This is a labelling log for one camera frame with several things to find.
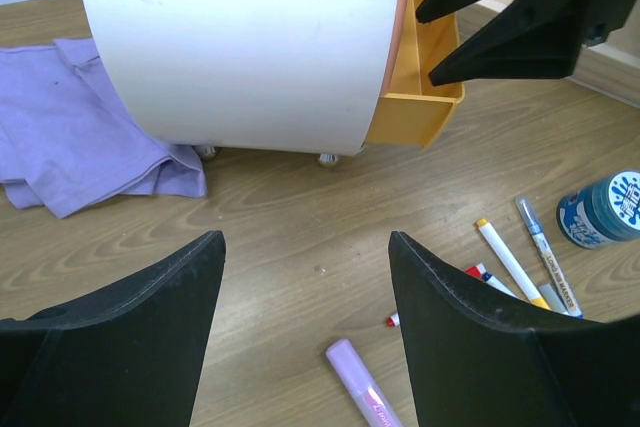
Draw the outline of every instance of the purple marker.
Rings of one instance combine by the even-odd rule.
[[[327,358],[371,427],[402,427],[351,342],[339,340],[327,349]]]

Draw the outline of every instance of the blue paint jar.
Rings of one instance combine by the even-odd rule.
[[[640,172],[626,170],[568,195],[558,204],[560,230],[594,249],[640,238]]]

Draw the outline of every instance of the yellow marker cap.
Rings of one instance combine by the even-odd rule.
[[[531,299],[531,303],[533,305],[537,305],[538,307],[542,307],[543,309],[551,310],[551,307],[549,307],[549,304],[547,304],[547,301],[544,300],[542,297],[538,297],[537,299]]]

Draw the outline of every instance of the white marker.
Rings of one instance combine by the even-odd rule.
[[[580,310],[580,306],[578,305],[578,299],[576,299],[576,295],[573,293],[573,290],[571,290],[567,277],[560,268],[558,259],[553,255],[551,245],[549,245],[549,242],[544,235],[542,225],[538,221],[538,217],[533,210],[531,202],[529,202],[529,199],[524,196],[516,197],[516,206],[520,211],[524,225],[527,226],[527,230],[529,230],[529,234],[538,248],[538,252],[540,253],[540,257],[542,257],[544,265],[549,271],[551,280],[553,280],[553,283],[556,285],[556,289],[558,289],[558,292],[560,293],[561,299],[567,308],[569,315],[571,317],[582,318],[582,310]]]
[[[500,238],[498,232],[496,232],[496,229],[493,228],[489,221],[487,219],[481,219],[476,222],[476,225],[482,236],[507,268],[513,280],[516,281],[520,290],[522,290],[527,299],[529,299],[529,302],[543,309],[551,310],[547,301],[542,298],[536,286],[531,282],[531,279],[509,250],[509,247],[507,247]]]
[[[475,277],[478,280],[482,280],[483,282],[486,282],[491,287],[499,290],[504,294],[510,295],[511,297],[515,297],[516,299],[518,298],[518,296],[513,292],[511,292],[506,285],[500,282],[495,275],[487,272],[487,269],[484,267],[484,264],[476,264],[473,267],[465,270],[465,272],[469,274],[471,277]]]
[[[540,293],[544,297],[544,300],[547,301],[547,304],[551,306],[552,310],[559,314],[569,315],[569,312],[565,309],[564,304],[560,300],[560,297],[558,297],[558,294],[556,294],[556,291],[553,289],[551,284],[547,283],[539,285],[538,289],[540,289]]]

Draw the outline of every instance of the red marker cap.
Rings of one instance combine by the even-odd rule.
[[[478,280],[482,280],[482,272],[480,272],[480,269],[478,267],[476,267],[475,265],[467,270],[465,270],[465,272],[467,274],[469,274],[471,277],[475,277]]]

